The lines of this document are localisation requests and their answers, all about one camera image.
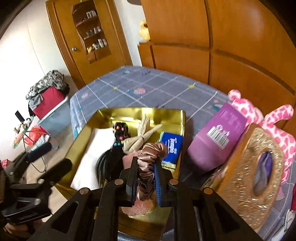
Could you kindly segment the wooden door with shelves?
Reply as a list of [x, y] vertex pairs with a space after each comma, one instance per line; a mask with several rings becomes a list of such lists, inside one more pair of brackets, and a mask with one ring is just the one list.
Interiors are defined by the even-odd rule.
[[78, 89], [132, 65], [114, 1], [46, 1], [58, 48]]

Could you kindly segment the ornate silver tissue box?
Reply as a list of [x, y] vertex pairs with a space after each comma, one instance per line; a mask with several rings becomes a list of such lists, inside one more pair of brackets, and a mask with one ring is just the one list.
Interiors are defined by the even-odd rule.
[[[270, 179], [261, 194], [254, 192], [254, 180], [262, 155], [271, 153]], [[284, 154], [273, 137], [252, 123], [241, 136], [228, 160], [203, 184], [212, 188], [256, 232], [265, 223], [280, 189]]]

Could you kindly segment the red fabric bundle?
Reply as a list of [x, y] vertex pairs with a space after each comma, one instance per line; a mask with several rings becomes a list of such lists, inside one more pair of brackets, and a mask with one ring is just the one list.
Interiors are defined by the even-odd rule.
[[65, 99], [65, 94], [55, 87], [47, 88], [40, 95], [41, 99], [37, 101], [33, 107], [30, 107], [33, 113], [42, 119], [46, 116], [55, 106]]

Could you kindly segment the wooden wardrobe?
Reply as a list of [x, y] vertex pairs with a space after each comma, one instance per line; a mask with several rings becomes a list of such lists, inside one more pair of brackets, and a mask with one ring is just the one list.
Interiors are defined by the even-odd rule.
[[237, 89], [263, 113], [295, 105], [295, 45], [260, 1], [142, 1], [154, 67], [224, 93]]

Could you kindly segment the grey checked bed sheet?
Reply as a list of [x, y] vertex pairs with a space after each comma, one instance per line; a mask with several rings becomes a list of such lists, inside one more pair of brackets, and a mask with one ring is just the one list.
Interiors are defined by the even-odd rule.
[[[77, 91], [70, 99], [70, 116], [74, 139], [97, 110], [102, 108], [165, 108], [181, 109], [186, 115], [184, 148], [192, 138], [228, 101], [226, 94], [181, 75], [138, 66], [123, 66], [97, 78]], [[78, 168], [71, 188], [98, 187], [93, 167]], [[277, 232], [284, 230], [287, 211], [292, 202], [295, 185], [295, 161], [290, 167], [287, 182], [280, 189], [280, 199], [275, 202], [265, 224], [259, 231], [264, 240], [272, 240]], [[181, 181], [193, 188], [199, 188], [208, 178], [199, 177], [193, 171], [189, 158], [181, 164]]]

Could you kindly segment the purple cardboard box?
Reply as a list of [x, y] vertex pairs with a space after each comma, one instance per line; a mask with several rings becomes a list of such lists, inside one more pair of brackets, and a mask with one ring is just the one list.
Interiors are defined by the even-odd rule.
[[204, 172], [225, 163], [243, 134], [246, 122], [239, 111], [225, 103], [189, 145], [187, 152], [191, 160]]

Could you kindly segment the grey storage bin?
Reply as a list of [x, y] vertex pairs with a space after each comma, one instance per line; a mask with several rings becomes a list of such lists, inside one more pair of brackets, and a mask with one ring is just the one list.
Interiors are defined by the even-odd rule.
[[38, 122], [38, 125], [53, 137], [62, 132], [70, 124], [70, 102], [68, 96]]

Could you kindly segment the metal rack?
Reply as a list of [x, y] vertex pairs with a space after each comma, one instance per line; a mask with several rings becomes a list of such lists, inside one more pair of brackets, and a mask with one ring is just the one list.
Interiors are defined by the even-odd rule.
[[23, 143], [25, 152], [34, 151], [41, 145], [46, 144], [49, 139], [53, 139], [56, 142], [56, 147], [59, 148], [58, 140], [50, 135], [43, 127], [39, 125], [32, 125], [34, 117], [21, 120], [19, 127], [14, 128], [16, 137], [13, 141], [12, 148], [16, 149], [20, 143]]

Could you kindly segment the camouflage clothing pile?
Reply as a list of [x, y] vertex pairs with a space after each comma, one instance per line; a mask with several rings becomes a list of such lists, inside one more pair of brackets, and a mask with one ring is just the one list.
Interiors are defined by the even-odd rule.
[[43, 101], [44, 98], [42, 97], [42, 93], [50, 87], [55, 87], [64, 95], [67, 95], [70, 91], [69, 84], [65, 82], [64, 74], [58, 70], [51, 70], [41, 80], [30, 87], [30, 90], [26, 95], [26, 100], [29, 101], [29, 107], [31, 110], [36, 109]]

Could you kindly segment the pink white giraffe plush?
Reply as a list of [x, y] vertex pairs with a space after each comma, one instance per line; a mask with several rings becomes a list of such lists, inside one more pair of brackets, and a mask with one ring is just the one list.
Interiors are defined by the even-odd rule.
[[295, 138], [278, 128], [275, 124], [279, 121], [291, 119], [294, 113], [293, 107], [289, 104], [282, 105], [264, 116], [251, 101], [242, 98], [238, 90], [230, 90], [228, 92], [228, 98], [231, 105], [247, 119], [246, 126], [249, 126], [251, 123], [259, 125], [275, 139], [283, 150], [285, 165], [281, 183], [285, 184], [290, 174], [290, 166], [295, 158]]

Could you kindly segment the yellow plush toy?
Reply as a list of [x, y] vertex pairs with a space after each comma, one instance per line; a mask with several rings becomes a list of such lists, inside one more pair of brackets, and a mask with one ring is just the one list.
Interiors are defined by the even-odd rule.
[[145, 41], [151, 40], [146, 20], [140, 21], [140, 29], [139, 29], [138, 33]]

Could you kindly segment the brown satin scrunchie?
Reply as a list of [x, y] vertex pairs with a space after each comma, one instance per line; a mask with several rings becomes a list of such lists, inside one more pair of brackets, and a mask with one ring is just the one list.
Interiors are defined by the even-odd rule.
[[154, 164], [159, 158], [165, 158], [168, 147], [163, 142], [146, 143], [137, 156], [138, 163], [138, 191], [140, 201], [152, 199], [154, 192]]

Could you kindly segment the white cloth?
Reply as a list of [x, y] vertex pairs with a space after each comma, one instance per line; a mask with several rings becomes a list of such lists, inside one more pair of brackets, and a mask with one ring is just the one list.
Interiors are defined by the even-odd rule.
[[113, 128], [93, 129], [86, 151], [70, 185], [72, 189], [78, 191], [86, 187], [95, 190], [101, 187], [96, 174], [97, 161], [111, 148], [114, 140]]

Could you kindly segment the blue tissue packet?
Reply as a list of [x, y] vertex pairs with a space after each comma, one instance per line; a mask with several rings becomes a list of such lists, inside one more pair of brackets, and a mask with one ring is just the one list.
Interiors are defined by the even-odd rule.
[[183, 145], [183, 136], [175, 133], [161, 132], [159, 142], [168, 148], [168, 154], [162, 158], [162, 165], [167, 168], [175, 169]]

